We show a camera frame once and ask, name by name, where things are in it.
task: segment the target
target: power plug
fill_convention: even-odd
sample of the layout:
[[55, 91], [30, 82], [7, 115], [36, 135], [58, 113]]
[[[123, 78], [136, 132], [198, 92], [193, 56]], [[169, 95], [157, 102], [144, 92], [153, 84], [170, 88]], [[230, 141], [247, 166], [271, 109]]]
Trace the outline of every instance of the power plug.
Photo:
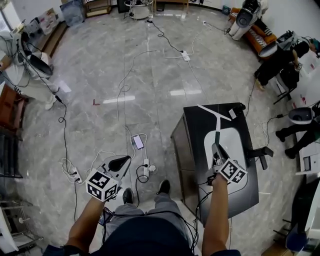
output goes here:
[[149, 177], [149, 159], [144, 159], [143, 164], [147, 165], [147, 167], [143, 168], [143, 175]]
[[183, 50], [181, 52], [181, 55], [182, 55], [184, 61], [186, 61], [186, 62], [190, 61], [190, 57], [188, 56], [188, 53], [185, 50]]
[[71, 173], [72, 175], [70, 175], [70, 177], [73, 178], [77, 183], [83, 182], [77, 167], [73, 167]]

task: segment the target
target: person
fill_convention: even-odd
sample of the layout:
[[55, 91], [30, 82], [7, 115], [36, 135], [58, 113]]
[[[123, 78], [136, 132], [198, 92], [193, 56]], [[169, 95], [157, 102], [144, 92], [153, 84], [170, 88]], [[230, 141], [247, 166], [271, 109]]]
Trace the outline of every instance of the person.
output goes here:
[[[227, 250], [229, 236], [227, 180], [218, 174], [212, 182], [211, 205], [204, 227], [203, 256], [241, 256], [238, 250]], [[191, 256], [191, 242], [187, 226], [178, 216], [178, 205], [170, 199], [170, 183], [161, 182], [155, 197], [155, 208], [147, 214], [134, 205], [130, 188], [123, 193], [124, 205], [115, 210], [116, 215], [105, 225], [106, 240], [93, 256]], [[79, 219], [74, 223], [64, 255], [87, 255], [94, 238], [104, 203], [91, 198]]]
[[294, 66], [297, 68], [299, 66], [298, 58], [301, 58], [309, 50], [314, 53], [319, 52], [319, 41], [315, 38], [307, 39], [300, 37], [290, 46], [289, 50], [283, 50], [278, 47], [278, 50], [271, 58], [266, 60], [254, 73], [254, 77], [256, 78], [255, 84], [258, 89], [264, 91], [269, 80], [275, 77], [289, 63], [293, 62]]
[[281, 142], [286, 141], [286, 137], [297, 132], [305, 132], [302, 138], [292, 147], [284, 151], [285, 155], [290, 159], [295, 159], [296, 155], [302, 148], [305, 148], [312, 142], [320, 139], [320, 112], [309, 124], [294, 124], [288, 128], [283, 128], [275, 132], [275, 135]]
[[9, 32], [2, 31], [0, 33], [1, 76], [7, 84], [18, 88], [25, 95], [45, 103], [46, 110], [51, 109], [57, 99], [50, 89], [55, 92], [58, 90], [57, 86], [47, 82], [49, 89], [40, 78], [35, 79], [35, 77], [32, 77], [23, 64], [17, 63], [15, 58], [17, 51], [14, 52], [12, 40], [13, 38]]

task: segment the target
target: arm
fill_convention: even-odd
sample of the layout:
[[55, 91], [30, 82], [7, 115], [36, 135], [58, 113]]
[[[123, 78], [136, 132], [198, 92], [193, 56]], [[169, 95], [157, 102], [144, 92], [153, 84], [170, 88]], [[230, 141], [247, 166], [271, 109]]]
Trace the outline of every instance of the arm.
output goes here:
[[81, 216], [73, 224], [66, 246], [74, 246], [88, 253], [90, 244], [95, 236], [98, 221], [103, 211], [104, 203], [91, 198], [86, 204]]
[[229, 236], [228, 221], [228, 182], [218, 174], [212, 182], [211, 205], [204, 227], [202, 255], [211, 256], [226, 250]]
[[294, 65], [299, 66], [298, 54], [297, 54], [296, 50], [293, 50], [292, 54], [293, 54], [293, 57], [294, 57], [294, 61], [293, 61]]
[[6, 70], [12, 63], [12, 59], [5, 55], [1, 60], [0, 60], [0, 71]]

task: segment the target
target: black shirt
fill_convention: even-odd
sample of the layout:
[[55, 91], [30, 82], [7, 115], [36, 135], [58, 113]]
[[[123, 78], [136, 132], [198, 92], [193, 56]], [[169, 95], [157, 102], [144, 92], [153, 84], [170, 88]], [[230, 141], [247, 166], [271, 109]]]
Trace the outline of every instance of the black shirt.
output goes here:
[[295, 50], [299, 58], [309, 52], [309, 49], [309, 44], [306, 41], [300, 39], [296, 42], [294, 47], [291, 47], [291, 50]]
[[[65, 246], [68, 255], [83, 255]], [[135, 217], [120, 225], [92, 256], [193, 256], [187, 240], [169, 221], [157, 217]], [[212, 256], [241, 256], [237, 250], [218, 251]]]

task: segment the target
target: gray marble floor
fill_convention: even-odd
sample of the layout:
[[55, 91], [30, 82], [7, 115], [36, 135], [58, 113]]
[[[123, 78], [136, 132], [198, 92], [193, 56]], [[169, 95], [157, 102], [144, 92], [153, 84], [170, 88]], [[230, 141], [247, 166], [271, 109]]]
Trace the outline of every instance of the gray marble floor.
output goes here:
[[[190, 65], [199, 82], [187, 62], [173, 58], [180, 54], [165, 38], [157, 36], [159, 31], [152, 24], [130, 18], [123, 20], [123, 14], [118, 14], [116, 9], [110, 15], [90, 18], [69, 28], [53, 57], [55, 70], [51, 81], [71, 89], [68, 93], [61, 89], [58, 94], [67, 105], [68, 158], [83, 178], [100, 150], [132, 155], [130, 136], [124, 125], [131, 134], [147, 134], [147, 155], [156, 165], [157, 173], [147, 183], [138, 184], [143, 209], [152, 207], [150, 200], [164, 178], [171, 181], [171, 196], [177, 201], [181, 198], [170, 134], [183, 107], [229, 102], [247, 106], [254, 83], [253, 72], [260, 65], [244, 40], [233, 41], [222, 31], [203, 26], [203, 21], [207, 21], [226, 28], [228, 18], [223, 14], [199, 7], [190, 7], [184, 19], [181, 14], [181, 7], [167, 5], [166, 11], [156, 15], [153, 21], [175, 47], [189, 54], [197, 38]], [[136, 57], [132, 71], [119, 84], [131, 68], [133, 57], [147, 50], [159, 51]], [[123, 85], [129, 85], [130, 90], [119, 95], [117, 118], [115, 99], [119, 86]], [[287, 112], [286, 102], [273, 105], [275, 99], [272, 86], [265, 92], [255, 89], [252, 93], [247, 123], [255, 148], [265, 144], [263, 132], [256, 128], [259, 123]], [[100, 105], [93, 105], [93, 100]], [[28, 209], [32, 217], [30, 225], [47, 243], [57, 246], [67, 241], [75, 210], [74, 184], [61, 171], [61, 158], [66, 153], [64, 125], [58, 119], [63, 114], [64, 107], [58, 102], [50, 111], [36, 101], [27, 106], [23, 143], [19, 148], [19, 168], [24, 179], [16, 181], [18, 194], [35, 205]], [[274, 150], [274, 157], [267, 157], [268, 170], [257, 164], [260, 203], [232, 218], [231, 248], [240, 250], [243, 256], [260, 255], [271, 244], [273, 229], [282, 226], [283, 217], [290, 218], [300, 179], [294, 175], [297, 163], [284, 155], [284, 149], [293, 140], [282, 144], [275, 136], [275, 131], [286, 125], [285, 118], [269, 123], [269, 147]], [[142, 153], [136, 151], [129, 175], [123, 180], [125, 186], [134, 188]], [[107, 155], [101, 153], [94, 166]], [[76, 191], [79, 216], [90, 197], [84, 186], [77, 185]], [[107, 206], [113, 210], [121, 201], [120, 195]], [[183, 210], [183, 215], [192, 221], [187, 210]], [[101, 232], [99, 227], [92, 251], [100, 246]]]

